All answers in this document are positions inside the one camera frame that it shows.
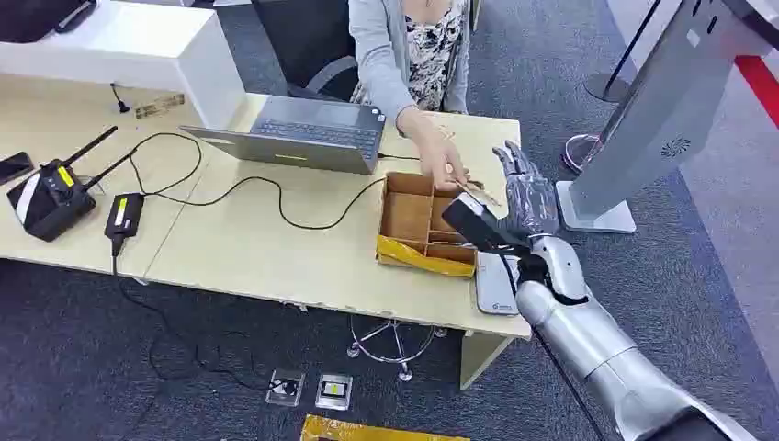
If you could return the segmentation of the person's right hand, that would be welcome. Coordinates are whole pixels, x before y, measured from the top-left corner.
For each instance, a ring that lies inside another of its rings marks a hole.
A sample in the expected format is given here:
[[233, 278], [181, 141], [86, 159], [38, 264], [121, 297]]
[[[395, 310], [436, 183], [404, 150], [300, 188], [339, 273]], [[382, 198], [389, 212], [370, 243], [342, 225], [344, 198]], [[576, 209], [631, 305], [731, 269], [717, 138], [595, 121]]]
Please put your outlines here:
[[403, 109], [396, 118], [400, 133], [417, 147], [421, 170], [433, 179], [436, 189], [457, 190], [469, 180], [454, 143], [415, 106]]

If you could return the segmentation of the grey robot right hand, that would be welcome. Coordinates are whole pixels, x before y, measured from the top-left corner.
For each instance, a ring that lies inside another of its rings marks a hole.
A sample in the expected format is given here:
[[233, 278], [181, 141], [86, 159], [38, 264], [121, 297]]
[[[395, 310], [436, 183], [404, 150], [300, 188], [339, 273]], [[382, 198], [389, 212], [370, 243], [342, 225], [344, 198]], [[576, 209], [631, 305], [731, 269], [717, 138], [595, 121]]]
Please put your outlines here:
[[542, 175], [520, 146], [510, 140], [493, 147], [505, 176], [508, 214], [500, 228], [514, 238], [532, 241], [559, 231], [558, 202], [552, 183]]

